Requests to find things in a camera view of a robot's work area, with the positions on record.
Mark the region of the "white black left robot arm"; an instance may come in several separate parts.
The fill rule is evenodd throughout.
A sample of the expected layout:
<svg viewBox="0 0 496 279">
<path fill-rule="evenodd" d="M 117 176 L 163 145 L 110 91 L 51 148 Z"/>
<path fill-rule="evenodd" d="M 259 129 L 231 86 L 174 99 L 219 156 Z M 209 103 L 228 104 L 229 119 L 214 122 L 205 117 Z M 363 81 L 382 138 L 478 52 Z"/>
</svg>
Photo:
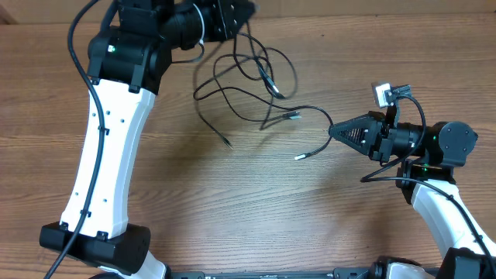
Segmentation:
<svg viewBox="0 0 496 279">
<path fill-rule="evenodd" d="M 80 69 L 88 126 L 77 177 L 40 245 L 101 270 L 103 278 L 156 278 L 171 269 L 150 252 L 151 232 L 128 217 L 129 186 L 144 124 L 174 49 L 232 39 L 255 13 L 251 1 L 114 1 Z"/>
</svg>

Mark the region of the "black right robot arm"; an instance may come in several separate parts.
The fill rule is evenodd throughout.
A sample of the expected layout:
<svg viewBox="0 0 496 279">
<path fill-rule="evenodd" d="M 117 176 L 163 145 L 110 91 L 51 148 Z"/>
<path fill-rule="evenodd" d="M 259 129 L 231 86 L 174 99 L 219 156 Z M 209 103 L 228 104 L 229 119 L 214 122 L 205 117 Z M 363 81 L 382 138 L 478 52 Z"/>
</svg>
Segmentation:
<svg viewBox="0 0 496 279">
<path fill-rule="evenodd" d="M 393 181 L 401 190 L 439 249 L 443 263 L 438 278 L 495 276 L 495 243 L 470 214 L 453 177 L 478 139 L 466 123 L 417 126 L 369 112 L 330 126 L 329 135 L 382 164 L 361 181 Z"/>
</svg>

